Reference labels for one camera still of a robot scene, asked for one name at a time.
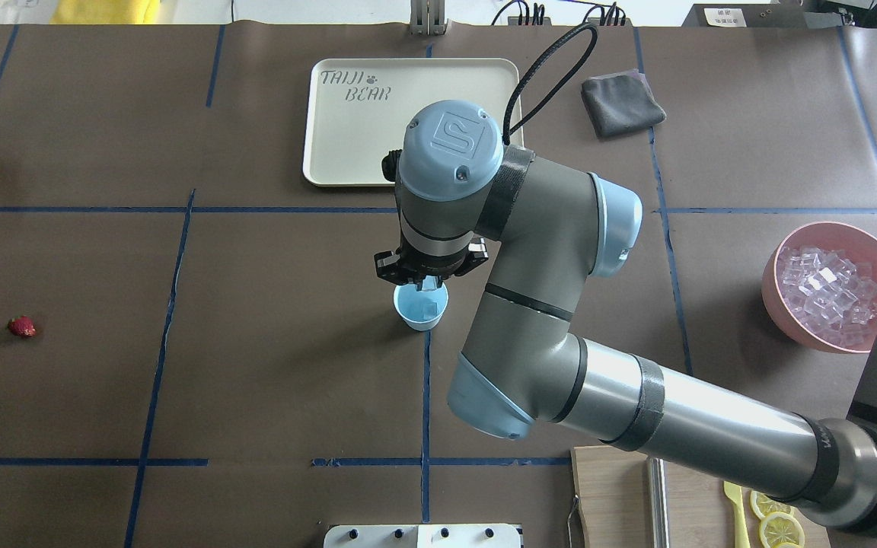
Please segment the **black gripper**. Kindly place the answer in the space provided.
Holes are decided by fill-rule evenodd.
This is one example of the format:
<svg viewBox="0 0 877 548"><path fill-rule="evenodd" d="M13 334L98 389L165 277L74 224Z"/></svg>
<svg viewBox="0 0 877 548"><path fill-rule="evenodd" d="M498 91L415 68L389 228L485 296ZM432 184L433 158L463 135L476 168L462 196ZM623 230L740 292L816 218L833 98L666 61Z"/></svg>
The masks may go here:
<svg viewBox="0 0 877 548"><path fill-rule="evenodd" d="M442 256L421 252L401 238L393 252L375 254L375 274L394 285L415 285L421 290L428 277L437 278L436 285L442 285L451 277L466 276L487 260L490 253L484 238L472 238L462 250Z"/></svg>

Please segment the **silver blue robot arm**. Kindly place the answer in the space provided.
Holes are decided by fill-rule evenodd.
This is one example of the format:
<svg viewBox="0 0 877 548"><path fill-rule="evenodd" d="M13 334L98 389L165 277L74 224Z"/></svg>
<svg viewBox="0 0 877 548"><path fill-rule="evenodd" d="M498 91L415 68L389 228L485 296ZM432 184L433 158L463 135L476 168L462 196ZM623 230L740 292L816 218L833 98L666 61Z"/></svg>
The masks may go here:
<svg viewBox="0 0 877 548"><path fill-rule="evenodd" d="M400 246L376 254L379 278L463 276L485 239L500 244L448 390L460 420L501 439L550 421L877 538L877 337L845 419L773 408L570 332L588 277L613 276L636 243L633 191L505 145L463 100L415 114L382 170Z"/></svg>

